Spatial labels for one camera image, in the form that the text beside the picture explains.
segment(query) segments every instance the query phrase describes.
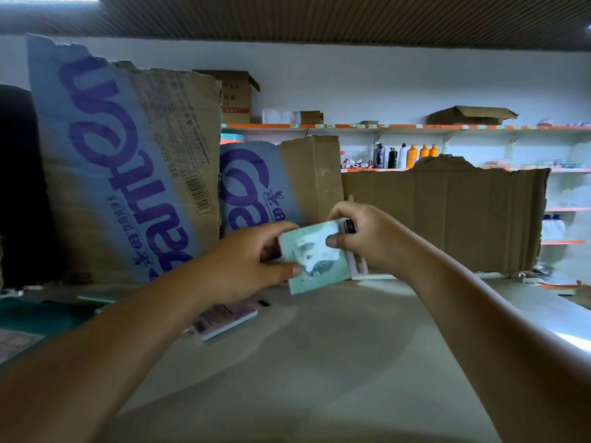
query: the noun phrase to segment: white wall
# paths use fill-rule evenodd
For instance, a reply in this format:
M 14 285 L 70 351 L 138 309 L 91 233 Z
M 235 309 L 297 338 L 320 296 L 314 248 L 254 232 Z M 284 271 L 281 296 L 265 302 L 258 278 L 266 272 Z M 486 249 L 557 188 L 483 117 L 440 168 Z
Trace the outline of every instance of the white wall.
M 582 122 L 591 113 L 591 53 L 73 40 L 92 54 L 143 68 L 248 70 L 261 84 L 254 116 L 263 107 L 320 109 L 328 124 L 422 123 L 433 111 L 465 104 L 508 107 L 521 125 L 545 117 Z M 28 87 L 22 36 L 0 36 L 0 83 Z

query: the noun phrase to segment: barcode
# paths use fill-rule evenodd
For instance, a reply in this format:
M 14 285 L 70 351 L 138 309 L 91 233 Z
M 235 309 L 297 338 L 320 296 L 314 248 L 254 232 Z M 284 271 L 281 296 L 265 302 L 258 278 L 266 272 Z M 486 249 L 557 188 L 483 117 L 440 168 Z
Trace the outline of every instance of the barcode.
M 187 185 L 189 194 L 193 198 L 195 208 L 197 208 L 197 214 L 204 214 L 215 210 L 198 172 L 186 175 L 183 179 L 185 185 Z

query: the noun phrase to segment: ceiling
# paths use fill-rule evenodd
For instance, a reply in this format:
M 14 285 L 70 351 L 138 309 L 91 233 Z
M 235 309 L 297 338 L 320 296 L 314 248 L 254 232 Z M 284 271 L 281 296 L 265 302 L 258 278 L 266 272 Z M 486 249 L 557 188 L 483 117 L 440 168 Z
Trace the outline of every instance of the ceiling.
M 591 51 L 591 0 L 100 1 L 0 2 L 0 34 Z

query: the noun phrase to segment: white label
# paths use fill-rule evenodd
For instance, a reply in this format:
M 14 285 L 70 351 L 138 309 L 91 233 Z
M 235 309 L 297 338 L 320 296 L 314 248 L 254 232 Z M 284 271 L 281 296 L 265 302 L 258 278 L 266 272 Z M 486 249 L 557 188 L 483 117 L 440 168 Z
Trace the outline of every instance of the white label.
M 25 333 L 0 328 L 0 364 L 26 350 L 45 336 L 41 334 Z

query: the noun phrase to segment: orange bottle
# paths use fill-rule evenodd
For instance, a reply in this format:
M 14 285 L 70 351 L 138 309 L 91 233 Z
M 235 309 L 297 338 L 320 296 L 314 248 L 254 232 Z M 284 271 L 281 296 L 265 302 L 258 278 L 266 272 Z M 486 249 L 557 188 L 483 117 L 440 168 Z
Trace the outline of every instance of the orange bottle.
M 423 147 L 421 148 L 421 152 L 418 153 L 418 158 L 421 159 L 423 157 L 428 157 L 429 156 L 429 148 L 427 148 L 427 145 L 423 145 Z
M 412 145 L 407 152 L 407 168 L 412 168 L 417 161 L 417 148 Z

